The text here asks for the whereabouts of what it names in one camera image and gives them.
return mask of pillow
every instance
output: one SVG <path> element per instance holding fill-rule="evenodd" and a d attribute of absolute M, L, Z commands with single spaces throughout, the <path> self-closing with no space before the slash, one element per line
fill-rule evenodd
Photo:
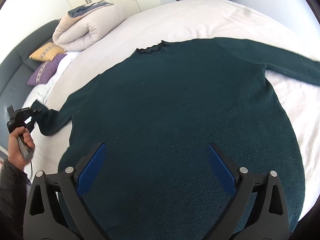
<path fill-rule="evenodd" d="M 56 73 L 60 60 L 67 54 L 58 54 L 53 61 L 46 61 L 42 63 L 37 70 L 29 78 L 27 84 L 29 86 L 36 86 L 38 84 L 47 84 L 49 79 Z"/>
<path fill-rule="evenodd" d="M 32 53 L 29 58 L 38 61 L 52 61 L 59 53 L 65 53 L 65 51 L 52 42 L 48 42 Z"/>

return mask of hand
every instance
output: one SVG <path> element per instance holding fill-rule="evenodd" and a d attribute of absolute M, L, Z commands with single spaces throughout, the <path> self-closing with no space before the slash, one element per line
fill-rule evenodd
<path fill-rule="evenodd" d="M 23 171 L 24 166 L 26 166 L 30 161 L 26 162 L 23 158 L 22 153 L 20 152 L 17 140 L 20 134 L 23 134 L 24 142 L 31 149 L 35 150 L 36 146 L 27 128 L 18 127 L 12 133 L 10 133 L 8 143 L 8 161 L 16 166 L 19 170 Z"/>

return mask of headboard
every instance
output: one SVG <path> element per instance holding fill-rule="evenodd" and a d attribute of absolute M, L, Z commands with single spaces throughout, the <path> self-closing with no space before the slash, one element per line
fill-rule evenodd
<path fill-rule="evenodd" d="M 8 148 L 9 133 L 7 122 L 9 120 L 7 107 L 20 109 L 31 92 L 27 81 L 41 62 L 29 58 L 29 55 L 43 44 L 52 39 L 52 34 L 59 20 L 54 20 L 40 27 L 21 41 L 0 64 L 0 146 Z M 0 157 L 6 158 L 0 151 Z"/>

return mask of blue gripper pad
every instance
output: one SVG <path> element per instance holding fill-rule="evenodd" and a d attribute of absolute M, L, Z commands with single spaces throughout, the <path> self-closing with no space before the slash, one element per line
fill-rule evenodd
<path fill-rule="evenodd" d="M 93 156 L 88 161 L 87 165 L 84 167 L 84 169 L 82 170 L 82 172 L 78 177 L 76 191 L 79 197 L 89 192 L 92 183 L 94 182 L 100 169 L 103 166 L 105 159 L 106 159 L 106 145 L 101 144 L 101 146 L 93 154 Z"/>
<path fill-rule="evenodd" d="M 225 165 L 223 160 L 220 158 L 218 153 L 210 144 L 208 145 L 208 160 L 213 169 L 213 173 L 220 181 L 220 184 L 223 187 L 225 193 L 233 197 L 237 191 L 235 186 L 235 178 L 233 177 L 232 173 Z"/>

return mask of sweater sleeve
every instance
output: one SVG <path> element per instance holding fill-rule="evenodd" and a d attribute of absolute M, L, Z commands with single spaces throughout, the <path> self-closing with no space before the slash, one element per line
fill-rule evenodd
<path fill-rule="evenodd" d="M 0 174 L 0 210 L 22 237 L 27 202 L 27 175 L 5 160 Z"/>
<path fill-rule="evenodd" d="M 72 120 L 72 116 L 79 112 L 90 98 L 90 94 L 99 83 L 99 77 L 100 75 L 96 76 L 83 88 L 71 94 L 60 111 L 49 110 L 39 101 L 35 101 L 31 108 L 41 110 L 37 116 L 33 117 L 39 125 L 40 132 L 46 136 L 53 135 L 67 125 Z"/>
<path fill-rule="evenodd" d="M 294 52 L 251 40 L 215 38 L 216 44 L 240 60 L 284 76 L 320 86 L 320 62 L 313 61 Z"/>

